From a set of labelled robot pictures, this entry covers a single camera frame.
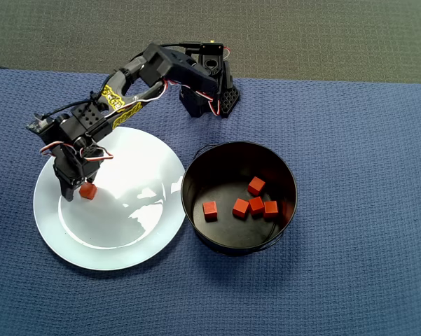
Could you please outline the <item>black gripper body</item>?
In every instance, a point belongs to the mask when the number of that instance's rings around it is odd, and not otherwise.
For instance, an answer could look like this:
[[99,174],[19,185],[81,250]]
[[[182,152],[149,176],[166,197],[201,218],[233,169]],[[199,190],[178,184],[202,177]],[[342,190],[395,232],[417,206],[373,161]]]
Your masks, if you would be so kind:
[[91,161],[93,158],[101,157],[104,154],[98,146],[91,145],[84,148],[83,152],[76,150],[66,143],[55,142],[52,145],[52,154],[55,156],[53,169],[55,175],[64,179],[76,181],[76,185],[87,182],[87,174],[99,169],[100,161]]

